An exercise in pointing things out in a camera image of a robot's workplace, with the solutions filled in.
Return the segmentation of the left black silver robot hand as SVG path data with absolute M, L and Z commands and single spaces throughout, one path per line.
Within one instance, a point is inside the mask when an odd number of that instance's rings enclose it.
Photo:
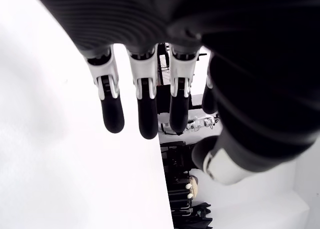
M 235 184 L 299 157 L 320 134 L 320 0 L 40 0 L 86 59 L 105 127 L 124 127 L 114 44 L 128 52 L 139 130 L 155 137 L 157 46 L 169 44 L 169 123 L 182 133 L 200 48 L 211 51 L 202 109 L 222 131 L 194 164 Z

